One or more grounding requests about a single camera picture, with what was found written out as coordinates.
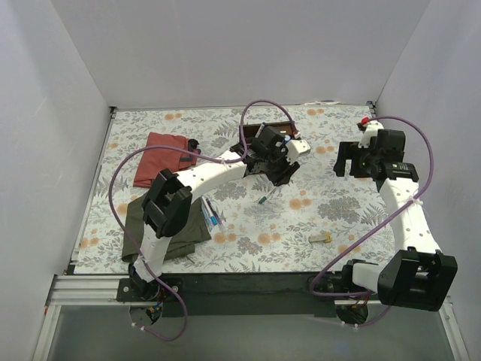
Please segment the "brown wooden desk organizer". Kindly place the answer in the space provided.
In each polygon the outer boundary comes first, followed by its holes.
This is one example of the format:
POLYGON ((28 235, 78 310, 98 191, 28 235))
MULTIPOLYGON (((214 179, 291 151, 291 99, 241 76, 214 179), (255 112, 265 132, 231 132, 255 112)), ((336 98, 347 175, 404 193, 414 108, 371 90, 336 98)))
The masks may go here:
MULTIPOLYGON (((252 141, 252 139, 255 137, 259 126, 260 126, 260 124, 251 124, 251 125, 243 125, 242 126, 242 130, 244 131, 244 136, 245 136, 246 143, 247 143, 247 156, 244 159, 244 162, 247 164, 247 174, 250 174, 249 171, 248 171, 249 145, 250 145, 250 142, 252 141)), ((290 122, 266 123, 266 126, 276 126, 276 127, 278 127, 282 132, 285 132, 286 135, 289 135, 291 137, 291 139, 294 139, 294 135, 297 132, 297 129, 295 128, 295 126, 290 122)), ((298 162, 295 162, 293 165, 295 166, 295 172, 296 172, 300 168, 300 165, 298 164, 298 162)))

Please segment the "green capped white pen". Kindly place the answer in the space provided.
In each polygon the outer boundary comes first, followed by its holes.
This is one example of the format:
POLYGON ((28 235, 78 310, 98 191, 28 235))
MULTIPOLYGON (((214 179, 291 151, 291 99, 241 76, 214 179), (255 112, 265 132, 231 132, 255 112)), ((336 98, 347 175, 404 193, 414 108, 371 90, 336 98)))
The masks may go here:
POLYGON ((263 203, 265 203, 273 194, 275 194, 276 191, 278 191, 278 189, 279 189, 278 187, 275 187, 272 190, 270 190, 267 194, 265 194, 263 197, 261 197, 258 200, 258 204, 262 205, 263 203))

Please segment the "blue capped white pen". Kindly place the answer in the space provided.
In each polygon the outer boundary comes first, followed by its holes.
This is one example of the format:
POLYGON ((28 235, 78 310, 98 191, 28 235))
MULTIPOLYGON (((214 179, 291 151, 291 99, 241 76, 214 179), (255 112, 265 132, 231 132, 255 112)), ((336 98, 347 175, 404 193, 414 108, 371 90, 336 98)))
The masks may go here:
POLYGON ((211 218, 212 224, 214 226, 219 225, 220 224, 219 217, 218 217, 217 213, 215 212, 215 210, 213 209, 213 206, 212 206, 210 200, 205 199, 205 202, 206 202, 207 207, 208 207, 209 212, 210 212, 210 218, 211 218))

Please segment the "clear long pen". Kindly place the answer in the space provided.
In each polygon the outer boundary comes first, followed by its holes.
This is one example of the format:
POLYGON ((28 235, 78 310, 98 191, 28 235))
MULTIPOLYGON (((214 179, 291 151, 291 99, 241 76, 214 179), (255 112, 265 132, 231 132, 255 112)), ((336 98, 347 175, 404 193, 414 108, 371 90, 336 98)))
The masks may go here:
POLYGON ((201 200, 204 204, 204 207, 207 211, 208 217, 212 225, 218 226, 221 232, 225 232, 225 227, 222 224, 221 218, 219 217, 218 213, 214 210, 214 207, 212 206, 210 200, 205 196, 202 196, 201 200))

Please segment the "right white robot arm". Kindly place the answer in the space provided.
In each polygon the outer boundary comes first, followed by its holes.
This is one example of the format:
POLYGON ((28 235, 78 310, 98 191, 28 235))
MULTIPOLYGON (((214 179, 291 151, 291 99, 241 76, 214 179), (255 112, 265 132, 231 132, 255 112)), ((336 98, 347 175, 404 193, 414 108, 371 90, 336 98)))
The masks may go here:
POLYGON ((444 254, 434 240, 420 200, 419 177, 414 165, 405 163, 405 134, 384 129, 378 122, 367 125, 359 142, 342 142, 334 172, 370 178, 377 185, 387 211, 395 255, 386 265, 352 260, 343 267, 342 294, 357 299, 366 290, 384 305, 438 311, 458 271, 454 256, 444 254))

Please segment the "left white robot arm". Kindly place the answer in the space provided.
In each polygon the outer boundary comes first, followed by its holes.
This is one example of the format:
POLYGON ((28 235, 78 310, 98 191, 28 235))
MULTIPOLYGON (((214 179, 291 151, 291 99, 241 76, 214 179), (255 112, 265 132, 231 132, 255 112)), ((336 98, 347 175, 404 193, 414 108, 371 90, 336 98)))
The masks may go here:
POLYGON ((237 143, 224 152, 220 163, 207 162, 173 173, 162 170, 142 201, 144 236, 141 254, 129 264, 132 289, 143 300, 155 299, 171 239, 187 224, 191 204, 205 193, 251 174, 265 174, 276 187, 287 184, 299 168, 298 156, 287 146, 298 131, 289 123, 243 126, 247 146, 237 143))

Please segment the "floral patterned table mat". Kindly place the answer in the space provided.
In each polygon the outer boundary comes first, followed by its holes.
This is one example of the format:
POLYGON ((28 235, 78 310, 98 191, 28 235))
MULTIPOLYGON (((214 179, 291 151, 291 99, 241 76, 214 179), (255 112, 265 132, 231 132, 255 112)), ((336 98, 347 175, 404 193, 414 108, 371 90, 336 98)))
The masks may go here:
POLYGON ((387 214, 371 180, 337 177, 333 166, 338 145, 357 140, 357 122, 371 115, 365 105, 301 105, 284 111, 254 107, 118 111, 113 118, 95 191, 79 243, 78 275, 124 274, 121 260, 128 204, 143 194, 133 186, 140 162, 137 150, 151 132, 182 135, 198 141, 206 156, 218 156, 237 143, 238 124, 272 123, 292 118, 310 145, 288 185, 265 203, 258 200, 274 187, 263 176, 247 177, 208 194, 225 232, 210 228, 211 239, 189 256, 169 260, 166 273, 318 272, 344 251, 350 258, 386 262, 395 252, 390 228, 365 242, 360 237, 387 214), (331 243, 308 241, 331 233, 331 243))

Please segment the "small tan yellow eraser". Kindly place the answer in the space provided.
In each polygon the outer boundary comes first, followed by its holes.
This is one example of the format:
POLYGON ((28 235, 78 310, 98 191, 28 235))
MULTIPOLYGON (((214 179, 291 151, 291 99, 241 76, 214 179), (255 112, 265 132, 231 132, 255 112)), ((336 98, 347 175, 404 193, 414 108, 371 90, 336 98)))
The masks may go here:
POLYGON ((321 234, 310 235, 308 237, 308 241, 311 244, 314 244, 314 243, 331 243, 331 233, 330 232, 323 232, 321 234))

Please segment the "red folded cloth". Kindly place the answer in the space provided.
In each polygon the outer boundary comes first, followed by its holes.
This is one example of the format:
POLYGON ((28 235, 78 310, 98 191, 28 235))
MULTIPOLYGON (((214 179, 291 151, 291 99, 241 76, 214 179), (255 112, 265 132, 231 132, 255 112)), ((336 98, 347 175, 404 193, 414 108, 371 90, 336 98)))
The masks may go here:
MULTIPOLYGON (((151 132, 147 138, 147 146, 154 145, 166 145, 197 154, 200 153, 198 141, 193 138, 188 139, 182 135, 151 132)), ((135 174, 133 186, 150 188, 151 183, 160 171, 169 169, 175 173, 196 165, 196 162, 196 157, 175 150, 155 149, 144 151, 135 174)))

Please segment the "olive green folded cloth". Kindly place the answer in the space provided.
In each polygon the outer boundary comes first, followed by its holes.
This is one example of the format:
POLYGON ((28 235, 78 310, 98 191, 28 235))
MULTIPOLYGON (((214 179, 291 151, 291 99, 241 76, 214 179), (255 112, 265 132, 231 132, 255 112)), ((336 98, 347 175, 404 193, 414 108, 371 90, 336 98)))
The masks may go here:
MULTIPOLYGON (((134 199, 128 204, 125 227, 139 246, 144 236, 143 208, 142 203, 145 195, 134 199)), ((189 217, 183 229, 170 241, 165 255, 165 260, 171 260, 188 256, 195 252, 196 244, 211 239, 204 214, 201 209, 201 200, 197 199, 191 204, 189 217)), ((121 260, 126 263, 134 262, 138 256, 138 249, 128 239, 127 234, 123 236, 123 250, 121 260)))

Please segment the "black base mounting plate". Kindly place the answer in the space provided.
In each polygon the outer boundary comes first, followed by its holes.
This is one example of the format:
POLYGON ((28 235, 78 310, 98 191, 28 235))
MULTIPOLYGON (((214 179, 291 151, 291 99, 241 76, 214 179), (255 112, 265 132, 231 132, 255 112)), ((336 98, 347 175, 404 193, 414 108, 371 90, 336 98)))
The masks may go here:
POLYGON ((119 281, 119 302, 149 302, 147 315, 160 317, 310 314, 366 323, 368 299, 335 299, 310 293, 313 272, 177 273, 149 283, 137 276, 119 281))

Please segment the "aluminium frame rail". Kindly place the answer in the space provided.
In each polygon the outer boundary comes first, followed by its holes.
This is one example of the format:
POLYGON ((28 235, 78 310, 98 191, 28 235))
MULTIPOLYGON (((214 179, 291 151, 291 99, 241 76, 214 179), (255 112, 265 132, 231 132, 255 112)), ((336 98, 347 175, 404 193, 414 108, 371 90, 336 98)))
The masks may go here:
MULTIPOLYGON (((146 307, 150 303, 140 299, 123 299, 122 294, 130 288, 120 285, 122 275, 60 275, 53 278, 46 305, 45 322, 38 346, 35 348, 34 360, 46 360, 53 340, 53 333, 63 306, 121 306, 146 307)), ((451 299, 447 299, 439 310, 444 332, 456 360, 468 360, 451 299)))

